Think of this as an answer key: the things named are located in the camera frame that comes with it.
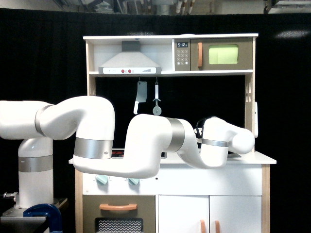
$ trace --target oven door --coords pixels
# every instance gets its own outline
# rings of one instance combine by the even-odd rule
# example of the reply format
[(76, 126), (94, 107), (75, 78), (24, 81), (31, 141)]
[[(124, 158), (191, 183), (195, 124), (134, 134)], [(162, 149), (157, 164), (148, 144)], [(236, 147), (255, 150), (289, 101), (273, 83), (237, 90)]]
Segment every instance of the oven door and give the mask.
[(190, 70), (253, 69), (252, 38), (190, 40)]
[(155, 233), (155, 196), (83, 195), (83, 232)]

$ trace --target oven window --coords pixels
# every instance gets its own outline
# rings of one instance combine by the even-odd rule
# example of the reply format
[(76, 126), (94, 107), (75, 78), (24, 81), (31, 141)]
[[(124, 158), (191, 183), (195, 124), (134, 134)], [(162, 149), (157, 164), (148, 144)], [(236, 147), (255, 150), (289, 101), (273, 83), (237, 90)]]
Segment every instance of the oven window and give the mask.
[(211, 45), (208, 50), (210, 64), (238, 63), (238, 45)]
[(137, 217), (98, 217), (95, 219), (97, 233), (142, 233), (143, 219)]

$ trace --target cabinet handle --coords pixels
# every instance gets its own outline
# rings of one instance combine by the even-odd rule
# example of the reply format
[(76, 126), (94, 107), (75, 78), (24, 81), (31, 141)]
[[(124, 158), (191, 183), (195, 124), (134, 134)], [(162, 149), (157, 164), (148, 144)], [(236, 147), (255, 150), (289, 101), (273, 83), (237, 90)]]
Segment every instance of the cabinet handle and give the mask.
[(99, 206), (101, 210), (136, 210), (137, 204), (129, 204), (129, 205), (108, 205), (108, 204), (101, 204)]
[(206, 233), (204, 220), (201, 220), (201, 233)]
[(198, 67), (202, 67), (202, 61), (203, 61), (203, 48), (202, 48), (202, 42), (198, 43), (199, 46), (199, 63)]
[(220, 224), (219, 224), (219, 221), (216, 220), (215, 223), (216, 223), (216, 233), (220, 233)]

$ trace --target black curtain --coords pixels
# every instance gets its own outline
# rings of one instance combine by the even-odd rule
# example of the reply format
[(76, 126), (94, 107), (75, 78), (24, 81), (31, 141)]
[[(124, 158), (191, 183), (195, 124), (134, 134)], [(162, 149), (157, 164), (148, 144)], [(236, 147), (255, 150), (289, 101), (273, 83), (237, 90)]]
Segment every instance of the black curtain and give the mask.
[[(85, 35), (259, 33), (256, 47), (256, 150), (271, 166), (271, 232), (307, 226), (311, 14), (136, 16), (0, 9), (0, 100), (57, 104), (86, 95)], [(153, 88), (155, 79), (146, 79)], [(162, 115), (187, 119), (219, 116), (243, 125), (243, 77), (159, 78)], [(137, 80), (97, 79), (97, 94), (116, 110), (114, 147), (124, 146)], [(152, 91), (141, 113), (151, 114)], [(20, 140), (0, 139), (0, 194), (18, 191)], [(64, 232), (74, 232), (74, 169), (68, 164), (74, 135), (54, 141), (54, 196), (67, 197)], [(7, 205), (0, 202), (0, 210)]]

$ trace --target knob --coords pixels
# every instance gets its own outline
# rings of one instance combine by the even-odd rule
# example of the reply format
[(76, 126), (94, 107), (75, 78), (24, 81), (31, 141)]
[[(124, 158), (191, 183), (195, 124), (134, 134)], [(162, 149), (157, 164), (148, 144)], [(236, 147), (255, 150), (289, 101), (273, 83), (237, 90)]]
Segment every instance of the knob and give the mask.
[(108, 182), (108, 176), (96, 175), (96, 182), (98, 185), (105, 185)]
[(127, 181), (130, 185), (137, 185), (139, 183), (139, 179), (137, 178), (127, 178)]

